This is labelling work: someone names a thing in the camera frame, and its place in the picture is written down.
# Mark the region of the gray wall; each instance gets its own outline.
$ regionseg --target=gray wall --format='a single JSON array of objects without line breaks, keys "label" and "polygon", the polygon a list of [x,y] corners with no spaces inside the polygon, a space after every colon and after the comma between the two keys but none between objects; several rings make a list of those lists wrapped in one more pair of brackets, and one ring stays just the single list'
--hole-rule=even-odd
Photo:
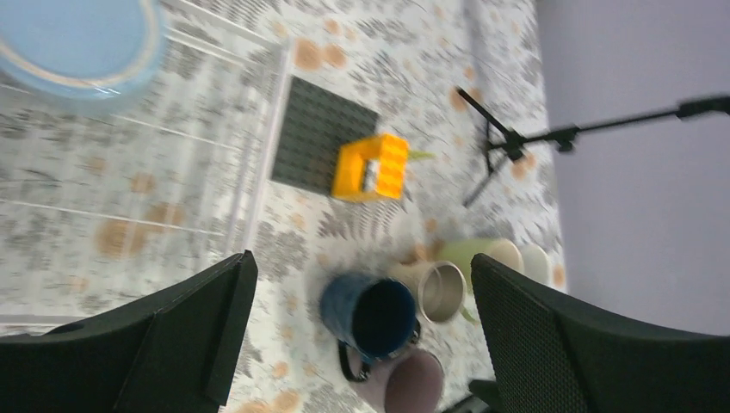
[{"label": "gray wall", "polygon": [[[553,126],[730,93],[729,0],[538,0]],[[556,156],[570,294],[730,334],[730,117],[585,135]]]}]

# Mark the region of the mug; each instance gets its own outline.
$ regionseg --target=mug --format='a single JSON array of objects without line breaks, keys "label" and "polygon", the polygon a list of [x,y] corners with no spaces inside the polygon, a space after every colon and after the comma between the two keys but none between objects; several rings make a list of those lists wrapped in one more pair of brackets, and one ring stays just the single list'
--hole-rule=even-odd
[{"label": "mug", "polygon": [[373,363],[397,357],[420,336],[416,301],[408,287],[370,274],[336,276],[322,293],[319,315],[337,338],[341,358],[348,346],[362,357],[358,374],[343,369],[348,381],[367,380]]},{"label": "mug", "polygon": [[[362,363],[353,350],[340,361],[347,363],[343,370]],[[375,364],[369,380],[350,386],[379,413],[434,413],[443,392],[443,368],[432,353],[409,346],[397,358]]]},{"label": "mug", "polygon": [[523,274],[533,281],[547,285],[550,280],[550,257],[545,251],[535,244],[523,245],[520,247],[523,255]]},{"label": "mug", "polygon": [[464,275],[451,262],[397,264],[390,268],[388,275],[411,290],[419,316],[430,323],[450,321],[467,297]]},{"label": "mug", "polygon": [[458,267],[464,274],[467,290],[471,294],[472,258],[477,254],[486,254],[518,273],[524,270],[520,250],[507,238],[472,238],[446,243],[436,254],[436,259],[452,262]]}]

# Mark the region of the white wire rack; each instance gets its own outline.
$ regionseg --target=white wire rack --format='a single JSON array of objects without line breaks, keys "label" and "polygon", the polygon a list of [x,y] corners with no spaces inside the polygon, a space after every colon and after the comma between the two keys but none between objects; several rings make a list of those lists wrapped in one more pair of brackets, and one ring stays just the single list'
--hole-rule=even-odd
[{"label": "white wire rack", "polygon": [[61,114],[0,77],[0,324],[88,317],[252,246],[289,46],[164,9],[164,67],[123,114]]}]

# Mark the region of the orange cube frame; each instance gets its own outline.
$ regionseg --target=orange cube frame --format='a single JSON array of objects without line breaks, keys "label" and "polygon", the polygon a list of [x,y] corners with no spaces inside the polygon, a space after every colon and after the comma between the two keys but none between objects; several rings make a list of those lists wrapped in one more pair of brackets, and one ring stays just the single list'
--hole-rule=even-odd
[{"label": "orange cube frame", "polygon": [[[368,161],[380,161],[375,189],[362,192]],[[332,185],[332,196],[339,200],[364,202],[400,198],[403,192],[408,142],[390,133],[360,139],[340,148]]]}]

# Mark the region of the tripod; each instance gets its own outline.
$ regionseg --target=tripod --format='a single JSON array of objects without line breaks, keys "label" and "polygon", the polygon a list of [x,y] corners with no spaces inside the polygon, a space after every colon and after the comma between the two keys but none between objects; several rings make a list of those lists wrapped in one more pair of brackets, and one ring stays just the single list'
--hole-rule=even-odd
[{"label": "tripod", "polygon": [[[680,102],[675,108],[659,109],[652,112],[636,114],[625,118],[600,121],[583,126],[563,126],[554,130],[548,130],[547,132],[539,135],[524,137],[523,135],[515,132],[513,129],[505,127],[466,91],[463,89],[458,89],[457,91],[459,95],[467,101],[467,103],[469,103],[486,119],[486,139],[484,147],[482,148],[482,153],[486,159],[486,176],[479,181],[474,190],[464,199],[462,204],[464,207],[470,207],[479,198],[482,191],[484,191],[484,188],[486,188],[486,185],[508,160],[512,162],[520,160],[524,156],[523,150],[524,146],[527,144],[534,144],[537,142],[555,142],[559,153],[568,153],[575,149],[575,140],[579,133],[595,132],[603,129],[643,123],[668,117],[677,117],[680,120],[687,120],[691,117],[711,112],[720,112],[730,115],[730,95],[718,95]],[[490,133],[492,126],[502,133],[504,136],[504,142],[492,142]],[[504,152],[504,156],[495,164],[492,164],[492,160],[489,156],[495,151]]]}]

